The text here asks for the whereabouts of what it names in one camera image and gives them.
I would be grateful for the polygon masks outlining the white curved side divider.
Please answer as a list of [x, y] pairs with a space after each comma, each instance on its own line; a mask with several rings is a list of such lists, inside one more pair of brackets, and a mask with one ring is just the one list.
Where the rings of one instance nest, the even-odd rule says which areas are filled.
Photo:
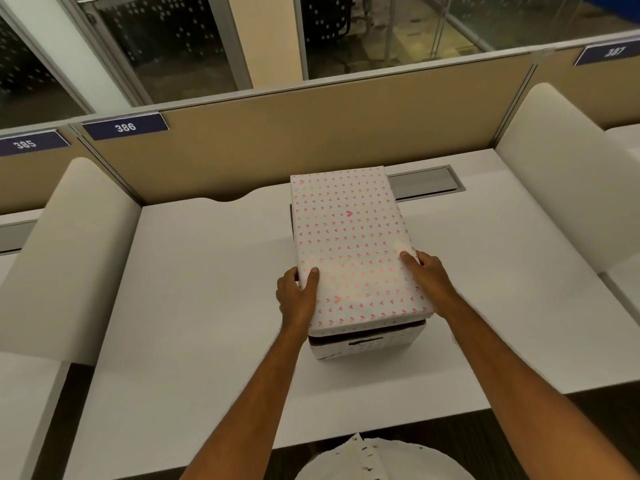
[[495, 151], [597, 273], [640, 255], [640, 160], [552, 85], [528, 92]]
[[0, 352], [96, 365], [141, 211], [71, 161], [0, 285]]

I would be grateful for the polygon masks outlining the glass door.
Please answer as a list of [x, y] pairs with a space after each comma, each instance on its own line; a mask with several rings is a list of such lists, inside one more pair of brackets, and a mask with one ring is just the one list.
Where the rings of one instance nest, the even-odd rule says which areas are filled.
[[252, 89], [229, 0], [57, 0], [132, 106]]

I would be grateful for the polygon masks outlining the person's left forearm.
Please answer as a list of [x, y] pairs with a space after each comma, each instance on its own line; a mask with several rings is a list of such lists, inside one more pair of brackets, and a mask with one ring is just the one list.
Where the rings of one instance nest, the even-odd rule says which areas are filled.
[[263, 480], [305, 339], [281, 329], [180, 480]]

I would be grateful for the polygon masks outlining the person's left hand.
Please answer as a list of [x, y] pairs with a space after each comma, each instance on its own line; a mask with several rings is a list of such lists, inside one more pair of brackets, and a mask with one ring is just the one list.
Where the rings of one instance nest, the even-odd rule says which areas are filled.
[[286, 271], [277, 280], [276, 298], [282, 315], [282, 332], [304, 342], [308, 338], [308, 330], [316, 307], [303, 305], [301, 291], [304, 287], [299, 286], [297, 278], [296, 267]]

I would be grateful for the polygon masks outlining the dark office chair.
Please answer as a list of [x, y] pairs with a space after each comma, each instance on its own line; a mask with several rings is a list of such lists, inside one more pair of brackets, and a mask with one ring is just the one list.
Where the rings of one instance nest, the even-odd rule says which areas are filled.
[[345, 37], [351, 28], [353, 0], [300, 0], [306, 45]]

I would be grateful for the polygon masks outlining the person's right forearm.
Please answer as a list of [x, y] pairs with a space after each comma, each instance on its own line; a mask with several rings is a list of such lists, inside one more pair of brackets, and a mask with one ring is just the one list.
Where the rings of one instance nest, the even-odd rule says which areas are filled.
[[526, 364], [456, 292], [431, 297], [530, 480], [640, 480], [574, 405]]

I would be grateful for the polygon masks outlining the beige desk partition panel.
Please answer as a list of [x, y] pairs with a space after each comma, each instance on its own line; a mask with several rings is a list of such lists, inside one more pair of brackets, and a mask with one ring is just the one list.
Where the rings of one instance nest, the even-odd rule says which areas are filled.
[[84, 157], [95, 163], [137, 203], [144, 200], [108, 163], [89, 137], [69, 124], [43, 124], [0, 130], [0, 137], [57, 130], [69, 147], [0, 157], [0, 216], [43, 209], [71, 160]]
[[588, 46], [624, 45], [632, 40], [640, 41], [640, 29], [558, 42], [539, 50], [523, 95], [546, 82], [602, 128], [640, 123], [640, 55], [613, 55], [600, 62], [576, 64]]
[[161, 111], [168, 129], [96, 140], [146, 204], [237, 199], [291, 175], [391, 166], [491, 146], [532, 52], [220, 99]]

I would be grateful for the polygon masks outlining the white patterned wrapping paper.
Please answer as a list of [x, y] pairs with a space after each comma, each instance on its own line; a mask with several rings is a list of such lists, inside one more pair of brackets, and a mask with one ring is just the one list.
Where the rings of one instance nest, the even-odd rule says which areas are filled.
[[475, 480], [448, 455], [359, 433], [311, 459], [295, 480]]

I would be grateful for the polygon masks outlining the white heart-print box lid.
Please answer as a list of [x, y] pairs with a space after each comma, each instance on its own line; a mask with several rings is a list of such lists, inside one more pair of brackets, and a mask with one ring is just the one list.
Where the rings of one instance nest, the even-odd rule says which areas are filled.
[[309, 336], [421, 321], [433, 307], [400, 259], [415, 254], [384, 167], [291, 176], [299, 277], [319, 270]]

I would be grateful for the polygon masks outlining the white heart-print box base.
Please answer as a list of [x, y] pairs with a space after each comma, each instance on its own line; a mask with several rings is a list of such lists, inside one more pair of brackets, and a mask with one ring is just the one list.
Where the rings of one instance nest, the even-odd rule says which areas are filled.
[[327, 337], [308, 336], [310, 350], [318, 361], [340, 358], [389, 347], [411, 345], [422, 333], [427, 320], [342, 333]]

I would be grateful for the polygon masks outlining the person's right hand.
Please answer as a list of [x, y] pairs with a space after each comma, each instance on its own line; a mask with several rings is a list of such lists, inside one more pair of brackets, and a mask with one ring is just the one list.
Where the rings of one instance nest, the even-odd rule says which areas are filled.
[[454, 288], [438, 257], [418, 251], [416, 259], [421, 262], [426, 270], [424, 283], [419, 287], [434, 307], [435, 313], [444, 319], [448, 319], [460, 304], [460, 295]]

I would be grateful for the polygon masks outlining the blue desk number label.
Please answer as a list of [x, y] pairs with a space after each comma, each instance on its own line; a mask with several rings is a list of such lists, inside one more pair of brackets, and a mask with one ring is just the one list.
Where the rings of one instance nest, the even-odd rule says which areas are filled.
[[624, 60], [637, 56], [640, 56], [640, 37], [588, 45], [583, 49], [573, 65], [582, 66]]
[[148, 112], [81, 124], [94, 141], [118, 139], [168, 131], [169, 125], [160, 112]]
[[0, 137], [0, 157], [22, 155], [69, 147], [70, 143], [57, 130]]

